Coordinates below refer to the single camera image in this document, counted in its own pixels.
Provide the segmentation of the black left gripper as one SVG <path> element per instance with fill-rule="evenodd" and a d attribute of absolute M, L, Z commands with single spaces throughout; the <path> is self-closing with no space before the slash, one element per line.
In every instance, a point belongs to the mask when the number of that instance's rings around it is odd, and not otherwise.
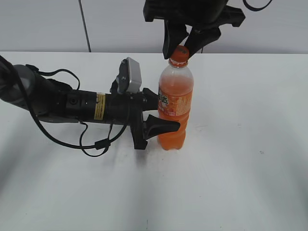
<path fill-rule="evenodd" d="M 149 88 L 142 90 L 142 105 L 135 100 L 135 94 L 106 94 L 105 99 L 105 122 L 107 124 L 121 125 L 122 129 L 110 139 L 116 141 L 130 127 L 134 149 L 144 150 L 148 144 L 146 140 L 161 134 L 176 132 L 180 128 L 177 121 L 160 119 L 149 115 L 143 121 L 142 111 L 158 109 L 158 95 Z"/>

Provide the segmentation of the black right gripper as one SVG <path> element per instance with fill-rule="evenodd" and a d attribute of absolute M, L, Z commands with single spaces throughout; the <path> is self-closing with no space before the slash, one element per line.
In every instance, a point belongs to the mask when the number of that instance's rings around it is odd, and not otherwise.
<path fill-rule="evenodd" d="M 221 36 L 226 24 L 239 27 L 245 20 L 243 11 L 227 5 L 226 0 L 147 0 L 143 8 L 146 22 L 164 21 L 164 59 L 169 59 L 186 38 L 189 58 Z M 190 34 L 186 26 L 191 26 Z"/>

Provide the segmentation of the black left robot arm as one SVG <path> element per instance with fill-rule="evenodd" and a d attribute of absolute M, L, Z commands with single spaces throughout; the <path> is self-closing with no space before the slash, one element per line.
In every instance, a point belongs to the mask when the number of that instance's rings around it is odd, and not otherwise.
<path fill-rule="evenodd" d="M 0 98 L 27 110 L 39 129 L 46 123 L 88 123 L 130 128 L 134 148 L 143 150 L 155 136 L 175 132 L 180 124 L 148 116 L 143 112 L 158 108 L 158 95 L 141 88 L 141 71 L 132 58 L 123 59 L 109 93 L 74 89 L 53 79 L 55 72 L 42 72 L 33 65 L 13 65 L 0 60 Z"/>

